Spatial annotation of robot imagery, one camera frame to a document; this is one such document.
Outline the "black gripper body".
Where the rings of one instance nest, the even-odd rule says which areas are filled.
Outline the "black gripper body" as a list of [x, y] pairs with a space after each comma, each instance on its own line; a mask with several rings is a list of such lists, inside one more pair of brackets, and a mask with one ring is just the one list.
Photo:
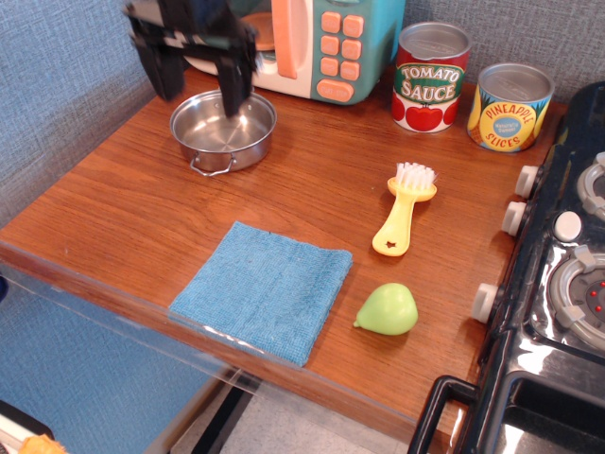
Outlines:
[[144, 47], [257, 69], [255, 31], [227, 1], [130, 1], [124, 13], [133, 40]]

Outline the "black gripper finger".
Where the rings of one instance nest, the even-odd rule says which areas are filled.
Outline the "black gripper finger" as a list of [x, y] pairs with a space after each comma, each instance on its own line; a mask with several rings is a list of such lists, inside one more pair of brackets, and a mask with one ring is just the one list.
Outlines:
[[235, 116], [250, 97], [256, 72], [256, 47], [249, 46], [216, 59], [218, 82], [227, 117]]
[[134, 46], [156, 95], [166, 101], [179, 95], [184, 86], [183, 47], [150, 43], [138, 36]]

